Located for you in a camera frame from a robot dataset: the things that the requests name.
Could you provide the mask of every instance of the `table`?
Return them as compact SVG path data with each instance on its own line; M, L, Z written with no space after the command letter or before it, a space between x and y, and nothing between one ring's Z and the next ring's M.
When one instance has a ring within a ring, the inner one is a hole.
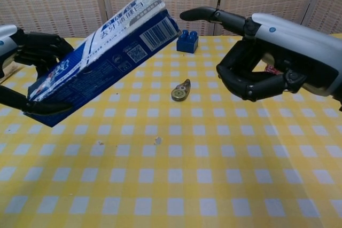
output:
M238 39L173 42L54 128L1 106L0 227L340 227L339 103L233 96L215 66Z

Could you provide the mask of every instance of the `blue lego brick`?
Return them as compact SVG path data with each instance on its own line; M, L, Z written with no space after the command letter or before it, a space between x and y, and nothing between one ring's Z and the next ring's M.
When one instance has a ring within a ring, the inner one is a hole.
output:
M198 46L197 32L190 32L184 30L182 35L177 40L177 51L194 53Z

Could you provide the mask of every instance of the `robotic hand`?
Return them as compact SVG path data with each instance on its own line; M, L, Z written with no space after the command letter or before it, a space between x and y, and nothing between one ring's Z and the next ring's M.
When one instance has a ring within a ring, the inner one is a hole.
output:
M263 13L246 19L198 7L181 13L180 18L220 23L242 36L216 70L226 88L243 100L297 93L303 87L315 95L331 95L342 104L342 40ZM253 72L260 60L281 74Z
M35 65L38 79L71 51L73 47L58 35L25 33L15 25L0 26L0 78L4 77L3 69L15 61ZM26 96L2 85L0 104L37 115L56 114L71 108L68 103L45 104L29 101Z

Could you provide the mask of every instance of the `lego stud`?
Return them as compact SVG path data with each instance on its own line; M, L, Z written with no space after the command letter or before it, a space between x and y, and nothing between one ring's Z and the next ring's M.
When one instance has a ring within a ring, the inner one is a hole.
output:
M197 39L197 32L191 32L189 36L189 41L194 43L196 39Z
M180 36L180 39L185 41L188 38L188 35L189 35L189 31L185 29L182 35Z

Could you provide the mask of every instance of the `barcode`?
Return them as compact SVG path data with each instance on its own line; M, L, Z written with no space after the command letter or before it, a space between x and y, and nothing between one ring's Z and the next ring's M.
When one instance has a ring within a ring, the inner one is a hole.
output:
M153 51L176 36L177 31L167 17L140 35L147 47Z

